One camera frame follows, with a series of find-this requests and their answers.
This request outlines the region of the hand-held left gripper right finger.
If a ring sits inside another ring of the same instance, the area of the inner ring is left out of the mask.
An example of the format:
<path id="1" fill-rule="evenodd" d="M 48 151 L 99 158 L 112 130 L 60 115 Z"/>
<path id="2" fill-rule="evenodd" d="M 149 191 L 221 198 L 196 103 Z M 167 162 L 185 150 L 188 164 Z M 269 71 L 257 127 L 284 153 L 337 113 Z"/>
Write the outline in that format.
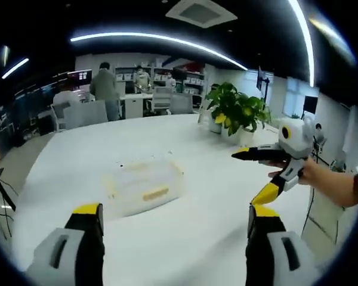
<path id="1" fill-rule="evenodd" d="M 306 243 L 265 206 L 249 207 L 245 256 L 246 285 L 313 285 L 320 277 Z"/>

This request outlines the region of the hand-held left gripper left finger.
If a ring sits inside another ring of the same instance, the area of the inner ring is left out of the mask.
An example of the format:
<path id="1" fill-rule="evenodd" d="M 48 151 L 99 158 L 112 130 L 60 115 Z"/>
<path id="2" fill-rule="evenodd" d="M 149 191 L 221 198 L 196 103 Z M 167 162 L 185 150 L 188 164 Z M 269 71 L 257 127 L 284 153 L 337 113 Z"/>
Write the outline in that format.
<path id="1" fill-rule="evenodd" d="M 26 276 L 33 285 L 103 285 L 103 236 L 103 205 L 78 207 L 35 248 Z"/>

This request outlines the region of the person's right hand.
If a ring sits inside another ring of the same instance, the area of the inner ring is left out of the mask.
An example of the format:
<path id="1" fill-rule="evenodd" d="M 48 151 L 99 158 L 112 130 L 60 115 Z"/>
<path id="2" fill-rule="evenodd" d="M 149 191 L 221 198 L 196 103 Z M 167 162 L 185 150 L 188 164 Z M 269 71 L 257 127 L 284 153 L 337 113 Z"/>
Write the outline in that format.
<path id="1" fill-rule="evenodd" d="M 286 166 L 286 161 L 268 161 L 266 166 L 278 167 L 283 169 Z M 319 165 L 312 159 L 308 158 L 304 161 L 302 175 L 298 179 L 300 185 L 313 185 L 318 171 Z"/>

